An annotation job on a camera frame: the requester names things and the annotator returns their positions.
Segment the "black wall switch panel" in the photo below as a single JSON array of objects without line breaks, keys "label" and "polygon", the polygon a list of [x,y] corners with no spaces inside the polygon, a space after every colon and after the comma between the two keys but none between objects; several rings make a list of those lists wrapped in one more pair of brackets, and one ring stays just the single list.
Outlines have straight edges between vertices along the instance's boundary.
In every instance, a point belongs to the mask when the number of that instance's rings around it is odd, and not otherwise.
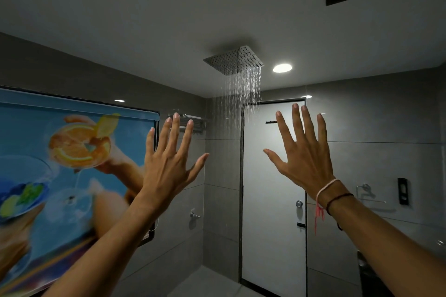
[{"label": "black wall switch panel", "polygon": [[398,184],[398,200],[399,204],[404,206],[410,205],[410,198],[409,198],[409,182],[406,178],[398,178],[397,179]]}]

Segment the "person's right forearm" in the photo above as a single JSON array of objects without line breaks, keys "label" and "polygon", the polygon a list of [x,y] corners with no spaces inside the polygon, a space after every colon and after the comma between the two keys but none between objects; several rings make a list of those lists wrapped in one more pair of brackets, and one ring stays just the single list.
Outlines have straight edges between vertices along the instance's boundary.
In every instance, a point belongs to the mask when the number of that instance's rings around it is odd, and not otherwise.
[{"label": "person's right forearm", "polygon": [[446,297],[446,264],[358,199],[349,237],[395,297]]}]

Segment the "dark thread wrist band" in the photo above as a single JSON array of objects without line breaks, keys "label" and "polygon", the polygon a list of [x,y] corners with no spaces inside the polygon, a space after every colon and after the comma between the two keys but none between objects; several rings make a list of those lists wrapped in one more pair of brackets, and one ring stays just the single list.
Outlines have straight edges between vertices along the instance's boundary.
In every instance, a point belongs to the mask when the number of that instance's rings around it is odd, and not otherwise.
[{"label": "dark thread wrist band", "polygon": [[338,229],[346,232],[349,237],[354,234],[357,208],[358,201],[351,193],[339,194],[326,205],[326,211],[336,221]]}]

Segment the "metal towel rack shelf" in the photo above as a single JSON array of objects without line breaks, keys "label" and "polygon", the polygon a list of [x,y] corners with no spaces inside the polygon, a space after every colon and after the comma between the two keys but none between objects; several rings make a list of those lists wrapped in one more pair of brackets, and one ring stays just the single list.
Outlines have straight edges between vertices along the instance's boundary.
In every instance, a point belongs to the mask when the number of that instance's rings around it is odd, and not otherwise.
[{"label": "metal towel rack shelf", "polygon": [[188,122],[193,121],[193,134],[203,134],[205,131],[206,120],[199,116],[179,113],[180,132],[185,132]]}]

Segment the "white bathroom door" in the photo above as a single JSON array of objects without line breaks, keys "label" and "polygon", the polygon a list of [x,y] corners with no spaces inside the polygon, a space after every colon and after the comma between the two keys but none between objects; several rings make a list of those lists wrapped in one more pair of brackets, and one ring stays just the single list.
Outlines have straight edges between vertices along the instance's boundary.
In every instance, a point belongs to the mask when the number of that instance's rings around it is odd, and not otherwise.
[{"label": "white bathroom door", "polygon": [[[292,127],[293,102],[259,105],[243,129],[241,278],[279,297],[307,297],[306,194],[281,175],[263,149],[287,161],[276,120],[280,111]],[[296,201],[302,201],[298,209]]]}]

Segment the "person's right hand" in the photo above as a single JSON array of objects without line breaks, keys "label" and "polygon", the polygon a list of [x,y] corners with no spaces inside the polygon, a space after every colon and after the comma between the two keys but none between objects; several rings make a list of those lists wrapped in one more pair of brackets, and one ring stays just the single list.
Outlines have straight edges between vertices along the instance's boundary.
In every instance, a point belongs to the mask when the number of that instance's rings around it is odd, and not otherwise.
[{"label": "person's right hand", "polygon": [[[299,109],[307,138],[307,149],[305,150],[299,150],[284,116],[280,111],[276,112],[276,121],[287,157],[285,162],[288,163],[289,168],[289,173],[282,175],[302,187],[311,199],[315,200],[319,190],[336,177],[333,172],[330,149],[328,155],[322,155],[319,150],[318,133],[315,133],[308,108],[304,105],[299,106]],[[349,193],[344,185],[343,193]]]}]

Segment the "printed cocktail window blind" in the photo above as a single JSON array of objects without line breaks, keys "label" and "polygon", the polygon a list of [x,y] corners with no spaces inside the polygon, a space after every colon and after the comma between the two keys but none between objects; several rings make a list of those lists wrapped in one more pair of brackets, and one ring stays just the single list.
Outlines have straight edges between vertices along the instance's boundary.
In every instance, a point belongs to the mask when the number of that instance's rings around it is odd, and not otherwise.
[{"label": "printed cocktail window blind", "polygon": [[94,211],[129,185],[99,170],[144,163],[157,111],[0,87],[0,297],[51,286],[96,242]]}]

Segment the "square metal rain shower head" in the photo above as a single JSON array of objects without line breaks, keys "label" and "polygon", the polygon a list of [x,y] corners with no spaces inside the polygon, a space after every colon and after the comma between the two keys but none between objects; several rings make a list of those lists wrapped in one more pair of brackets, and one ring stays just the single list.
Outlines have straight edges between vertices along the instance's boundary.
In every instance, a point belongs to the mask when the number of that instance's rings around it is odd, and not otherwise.
[{"label": "square metal rain shower head", "polygon": [[203,60],[223,75],[235,75],[252,69],[262,69],[264,63],[249,46],[241,46]]}]

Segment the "pink thread wrist band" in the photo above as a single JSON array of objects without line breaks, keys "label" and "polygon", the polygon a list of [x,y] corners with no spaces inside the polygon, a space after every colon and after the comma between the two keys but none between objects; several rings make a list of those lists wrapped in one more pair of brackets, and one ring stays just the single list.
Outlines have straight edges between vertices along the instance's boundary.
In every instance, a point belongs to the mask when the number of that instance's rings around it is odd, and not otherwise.
[{"label": "pink thread wrist band", "polygon": [[318,226],[325,221],[325,215],[328,214],[328,205],[333,202],[333,200],[343,193],[343,184],[337,178],[331,180],[328,184],[323,186],[316,195],[316,210],[315,210],[315,231],[317,234]]}]

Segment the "person's left hand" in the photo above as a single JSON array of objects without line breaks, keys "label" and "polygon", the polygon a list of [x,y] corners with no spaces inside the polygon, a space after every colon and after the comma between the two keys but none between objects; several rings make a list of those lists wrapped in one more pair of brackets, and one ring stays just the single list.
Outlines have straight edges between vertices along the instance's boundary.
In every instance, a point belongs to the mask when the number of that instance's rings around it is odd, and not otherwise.
[{"label": "person's left hand", "polygon": [[176,154],[172,158],[164,159],[163,125],[157,148],[154,149],[154,162],[148,172],[145,172],[144,162],[143,187],[137,198],[142,199],[155,216],[161,215],[174,197],[192,183],[187,182],[187,171],[192,167],[187,168],[192,132],[193,121],[190,120]]}]

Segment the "person's left forearm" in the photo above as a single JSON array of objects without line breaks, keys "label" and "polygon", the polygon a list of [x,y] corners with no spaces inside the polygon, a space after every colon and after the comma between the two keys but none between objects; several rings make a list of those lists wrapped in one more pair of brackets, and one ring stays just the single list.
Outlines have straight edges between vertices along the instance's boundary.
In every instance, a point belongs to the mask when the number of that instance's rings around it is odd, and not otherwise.
[{"label": "person's left forearm", "polygon": [[42,297],[109,297],[163,208],[161,196],[140,192],[122,218]]}]

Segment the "dark fixture with metal knob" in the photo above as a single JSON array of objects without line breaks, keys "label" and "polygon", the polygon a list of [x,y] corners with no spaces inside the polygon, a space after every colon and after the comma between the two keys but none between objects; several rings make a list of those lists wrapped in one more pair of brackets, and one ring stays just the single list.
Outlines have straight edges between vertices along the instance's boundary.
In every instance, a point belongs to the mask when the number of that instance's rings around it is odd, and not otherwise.
[{"label": "dark fixture with metal knob", "polygon": [[395,297],[359,250],[357,251],[357,261],[362,297]]}]

